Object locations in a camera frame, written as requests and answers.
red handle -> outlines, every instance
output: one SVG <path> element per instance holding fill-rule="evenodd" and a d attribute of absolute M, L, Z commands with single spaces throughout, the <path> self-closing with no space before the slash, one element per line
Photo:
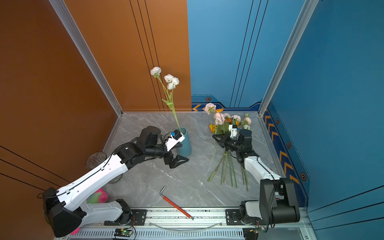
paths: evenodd
<path fill-rule="evenodd" d="M 175 203 L 173 203 L 171 200 L 169 200 L 166 196 L 163 197 L 165 201 L 169 202 L 172 206 L 177 208 L 180 212 L 182 212 L 185 216 L 188 218 L 191 218 L 191 215 L 189 215 L 186 211 L 182 210 L 179 206 L 177 206 Z"/>

red tool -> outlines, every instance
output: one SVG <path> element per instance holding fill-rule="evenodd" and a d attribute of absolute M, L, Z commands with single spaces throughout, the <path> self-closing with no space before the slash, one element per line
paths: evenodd
<path fill-rule="evenodd" d="M 164 196 L 162 193 L 164 191 L 166 187 L 163 187 L 163 189 L 160 191 L 160 196 L 163 197 L 163 199 L 167 202 L 169 202 L 172 206 L 174 206 L 175 208 L 177 208 L 180 212 L 182 212 L 185 216 L 187 216 L 188 218 L 190 219 L 194 219 L 194 217 L 192 217 L 191 215 L 189 215 L 186 211 L 184 211 L 181 207 L 177 206 L 174 202 L 172 202 L 171 200 L 169 200 L 166 196 Z"/>

yellow flower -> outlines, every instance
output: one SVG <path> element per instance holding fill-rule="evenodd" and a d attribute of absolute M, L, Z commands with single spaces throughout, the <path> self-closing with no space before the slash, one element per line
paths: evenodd
<path fill-rule="evenodd" d="M 213 124 L 209 125 L 209 128 L 211 129 L 212 132 L 216 131 L 216 126 Z"/>

gray marble tabletop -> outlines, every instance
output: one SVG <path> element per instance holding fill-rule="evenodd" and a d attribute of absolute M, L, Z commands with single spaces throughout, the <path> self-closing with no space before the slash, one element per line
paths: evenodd
<path fill-rule="evenodd" d="M 246 112 L 229 112 L 244 118 Z M 257 120 L 256 112 L 249 112 L 252 120 L 252 146 L 263 162 L 276 171 L 276 165 L 267 146 L 263 131 Z M 220 184 L 221 167 L 211 181 L 207 181 L 217 167 L 224 150 L 216 144 L 216 154 L 212 161 L 214 139 L 209 129 L 213 122 L 206 113 L 178 113 L 180 126 L 188 130 L 192 146 L 189 162 L 170 169 L 163 159 L 154 159 L 136 165 L 123 174 L 120 181 L 106 184 L 103 189 L 109 195 L 109 201 L 124 199 L 131 207 L 169 207 L 159 195 L 166 186 L 164 195 L 179 206 L 238 206 L 241 201 L 258 200 L 260 186 L 248 172 L 248 191 L 243 185 L 241 166 L 233 159 L 237 185 L 231 187 L 229 171 L 225 184 Z M 124 113 L 118 131 L 114 136 L 107 154 L 111 154 L 119 145 L 140 135 L 143 128 L 155 126 L 162 134 L 177 128 L 172 113 Z"/>

orange chevron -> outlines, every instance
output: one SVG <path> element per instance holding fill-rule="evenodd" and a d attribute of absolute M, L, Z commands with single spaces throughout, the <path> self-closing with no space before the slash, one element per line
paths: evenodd
<path fill-rule="evenodd" d="M 291 166 L 291 165 L 289 165 L 288 163 L 284 163 L 284 172 L 285 172 L 285 174 L 287 173 L 287 167 L 289 167 L 290 169 L 292 169 L 293 170 L 293 167 Z"/>
<path fill-rule="evenodd" d="M 272 131 L 272 142 L 273 142 L 273 136 L 274 136 L 274 135 L 279 136 L 279 135 L 277 134 L 277 132 Z"/>
<path fill-rule="evenodd" d="M 294 180 L 297 184 L 300 184 L 299 183 L 299 180 L 297 180 L 294 176 L 292 176 L 292 175 L 289 175 L 289 179 L 291 179 L 291 180 Z"/>
<path fill-rule="evenodd" d="M 201 104 L 198 104 L 194 108 L 192 108 L 192 110 L 195 110 L 196 112 L 198 112 L 197 108 L 200 107 L 200 106 L 201 106 Z"/>
<path fill-rule="evenodd" d="M 281 156 L 282 156 L 282 155 L 288 157 L 287 154 L 286 154 L 285 152 L 280 151 L 280 162 L 281 162 Z"/>
<path fill-rule="evenodd" d="M 271 127 L 275 127 L 272 123 L 268 123 L 268 132 L 271 132 Z"/>
<path fill-rule="evenodd" d="M 265 116 L 265 125 L 266 125 L 266 119 L 267 119 L 267 118 L 271 119 L 270 116 Z"/>

